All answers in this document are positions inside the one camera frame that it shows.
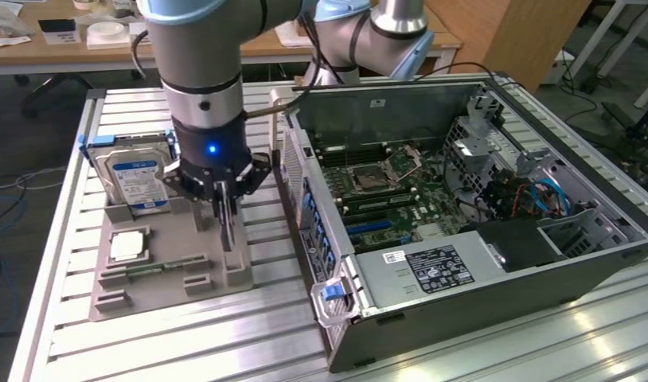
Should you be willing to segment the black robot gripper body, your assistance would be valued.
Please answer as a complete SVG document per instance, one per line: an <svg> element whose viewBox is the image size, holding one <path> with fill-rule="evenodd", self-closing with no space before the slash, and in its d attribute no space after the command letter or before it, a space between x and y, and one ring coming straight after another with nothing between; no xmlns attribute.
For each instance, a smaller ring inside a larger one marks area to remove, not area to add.
<svg viewBox="0 0 648 382"><path fill-rule="evenodd" d="M251 163L246 143L246 116L238 115L219 127L200 128L174 119L179 143L179 164L194 177L204 171L212 181L232 182Z"/></svg>

